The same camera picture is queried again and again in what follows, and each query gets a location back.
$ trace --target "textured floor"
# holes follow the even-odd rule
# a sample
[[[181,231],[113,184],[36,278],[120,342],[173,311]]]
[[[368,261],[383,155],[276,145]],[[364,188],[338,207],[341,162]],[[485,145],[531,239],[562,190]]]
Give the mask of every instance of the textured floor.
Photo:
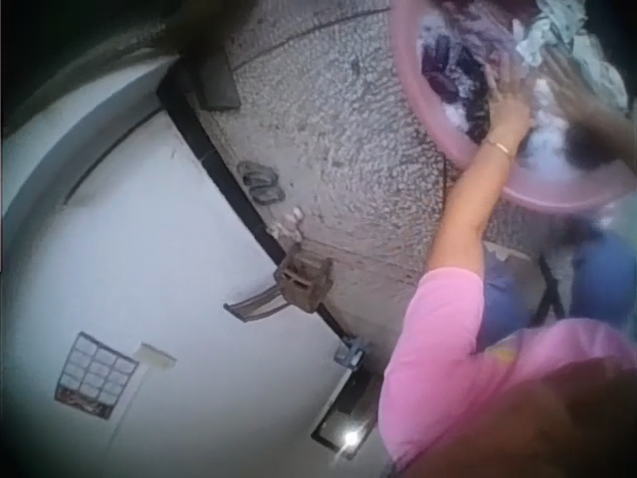
[[[266,222],[306,214],[306,247],[335,262],[328,305],[381,367],[442,210],[443,156],[393,68],[387,0],[262,1],[228,44],[237,112],[199,112],[233,172],[272,166],[287,195]],[[488,238],[536,252],[550,221],[499,205]]]

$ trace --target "person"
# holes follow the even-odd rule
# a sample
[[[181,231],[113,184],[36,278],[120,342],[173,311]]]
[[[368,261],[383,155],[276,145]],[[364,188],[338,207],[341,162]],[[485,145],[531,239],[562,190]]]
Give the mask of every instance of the person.
[[[577,71],[568,62],[547,54],[547,73],[564,114],[586,121],[605,134],[618,155],[631,159],[626,156],[634,153],[634,142],[622,136],[634,139],[626,127],[629,121],[598,104],[574,80]],[[555,375],[563,378],[565,366],[580,363],[592,366],[592,371],[578,369],[576,381],[583,385],[595,382],[600,367],[615,370],[613,376],[637,368],[637,349],[623,333],[635,305],[637,260],[618,236],[588,234],[574,252],[571,318],[526,328],[531,314],[516,281],[504,263],[485,253],[482,238],[531,127],[532,82],[522,78],[520,66],[508,57],[497,75],[488,69],[487,76],[491,128],[449,195],[426,273],[407,308],[384,375],[379,431],[395,467],[406,477],[579,476],[568,474],[576,457],[581,463],[601,460],[595,453],[576,453],[584,449],[579,446],[583,438],[570,422],[575,415],[586,421],[587,415],[581,407],[569,411],[563,395],[559,398],[546,383],[555,383]],[[609,130],[609,123],[615,128]],[[635,384],[635,375],[622,379]],[[600,389],[599,396],[608,396]],[[592,405],[590,419],[610,417],[608,405]],[[621,415],[612,423],[637,426],[634,407],[615,404],[610,410]],[[554,435],[561,441],[550,440]],[[614,443],[610,432],[597,436]],[[467,461],[467,474],[450,471],[454,462]],[[511,472],[509,465],[515,465],[519,473],[479,475],[475,465],[487,461],[492,471]]]

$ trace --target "jeans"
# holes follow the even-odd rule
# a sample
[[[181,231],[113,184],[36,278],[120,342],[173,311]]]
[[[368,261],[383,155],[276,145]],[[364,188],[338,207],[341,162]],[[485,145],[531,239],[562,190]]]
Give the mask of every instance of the jeans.
[[[485,262],[485,310],[478,352],[527,327],[532,317],[507,265],[490,253]],[[576,247],[573,272],[569,316],[625,328],[637,296],[635,251],[612,232],[597,233]]]

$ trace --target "pink shirt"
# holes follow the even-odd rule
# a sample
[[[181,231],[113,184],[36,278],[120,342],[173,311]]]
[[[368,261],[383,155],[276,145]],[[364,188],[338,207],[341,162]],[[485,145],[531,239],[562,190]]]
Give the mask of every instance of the pink shirt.
[[[588,319],[524,329],[473,354],[483,307],[483,282],[473,272],[437,269],[420,281],[385,371],[378,412],[380,434],[399,466],[454,436],[517,383],[585,359],[613,356],[637,366],[627,338]]]

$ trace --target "gold bracelet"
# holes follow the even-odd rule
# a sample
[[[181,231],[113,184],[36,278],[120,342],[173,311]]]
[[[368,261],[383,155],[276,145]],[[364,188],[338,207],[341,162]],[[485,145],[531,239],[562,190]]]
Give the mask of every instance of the gold bracelet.
[[[487,137],[485,137],[485,143],[486,143],[486,144],[488,144],[488,145],[490,145],[490,146],[496,147],[496,148],[497,148],[497,149],[499,149],[501,152],[503,152],[504,154],[506,154],[506,155],[507,155],[507,158],[509,159],[509,161],[511,162],[511,164],[513,164],[513,162],[516,160],[516,156],[515,156],[513,153],[511,153],[511,152],[509,151],[509,149],[508,149],[506,146],[504,146],[502,143],[500,143],[500,142],[495,142],[495,141],[491,141],[491,140],[489,139],[489,137],[488,137],[488,136],[487,136]]]

